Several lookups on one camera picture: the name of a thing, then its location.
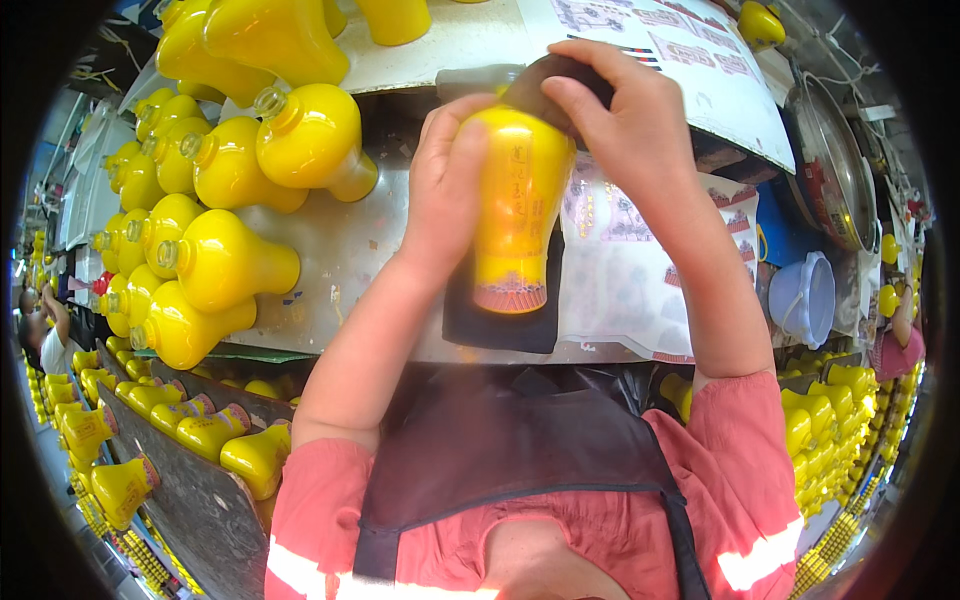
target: wooden board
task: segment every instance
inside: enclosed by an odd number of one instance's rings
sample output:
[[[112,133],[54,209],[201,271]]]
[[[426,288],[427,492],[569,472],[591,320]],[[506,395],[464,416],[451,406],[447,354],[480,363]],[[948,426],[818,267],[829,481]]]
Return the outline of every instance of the wooden board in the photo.
[[[109,371],[111,374],[116,375],[117,382],[130,381],[130,377],[127,375],[127,370],[116,358],[113,357],[113,354],[110,354],[110,351],[107,350],[106,346],[104,346],[103,340],[97,338],[95,344],[97,351],[100,353],[100,362],[104,364],[104,369]]]
[[[210,401],[218,411],[227,408],[231,402],[236,402],[247,411],[251,423],[259,429],[265,429],[277,419],[293,420],[294,418],[294,405],[290,402],[231,388],[229,385],[200,377],[190,371],[177,371],[158,358],[150,362],[150,373],[167,383],[178,379],[189,397],[197,394],[210,396]]]
[[[141,451],[160,485],[143,509],[177,558],[211,598],[259,600],[269,543],[247,485],[161,433],[101,381],[116,417],[112,446],[127,462]]]

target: white paper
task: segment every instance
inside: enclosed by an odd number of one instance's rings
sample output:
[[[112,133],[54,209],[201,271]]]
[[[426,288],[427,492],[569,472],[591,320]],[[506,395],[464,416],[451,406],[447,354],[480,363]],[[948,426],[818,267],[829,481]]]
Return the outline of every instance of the white paper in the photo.
[[[796,173],[777,104],[736,24],[704,0],[517,0],[534,50],[606,41],[684,90],[686,120]]]
[[[756,281],[756,190],[699,175]],[[578,156],[561,220],[566,247],[558,338],[619,342],[645,358],[692,363],[684,294],[673,263],[630,199],[589,155]],[[717,311],[722,315],[723,307]]]

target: metal surface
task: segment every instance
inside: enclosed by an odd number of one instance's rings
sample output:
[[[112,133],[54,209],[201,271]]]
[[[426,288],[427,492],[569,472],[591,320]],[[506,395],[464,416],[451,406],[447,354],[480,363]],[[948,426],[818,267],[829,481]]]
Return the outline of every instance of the metal surface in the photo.
[[[873,252],[876,193],[866,163],[840,107],[823,84],[803,73],[787,103],[801,138],[804,178],[818,225],[841,248]]]

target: worker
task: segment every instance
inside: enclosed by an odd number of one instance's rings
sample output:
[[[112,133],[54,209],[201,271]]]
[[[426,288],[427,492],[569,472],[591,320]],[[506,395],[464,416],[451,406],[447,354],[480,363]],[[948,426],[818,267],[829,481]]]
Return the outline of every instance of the worker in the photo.
[[[684,429],[595,391],[523,395],[458,373],[381,420],[424,318],[468,251],[494,102],[430,113],[400,248],[324,350],[293,420],[266,597],[786,598],[803,520],[770,334],[701,187],[680,88],[614,47],[564,41],[612,84],[541,89],[636,205],[684,283],[696,372]]]
[[[69,369],[73,353],[82,350],[70,337],[70,314],[47,283],[40,293],[41,307],[20,318],[18,341],[27,354],[27,362],[47,374],[63,374]],[[46,316],[54,321],[48,327]]]
[[[914,322],[919,319],[913,318],[913,287],[909,284],[912,280],[908,268],[907,283],[900,292],[900,304],[890,317],[886,329],[876,336],[876,342],[870,350],[870,365],[876,372],[877,381],[903,377],[926,354],[924,336],[914,326]]]

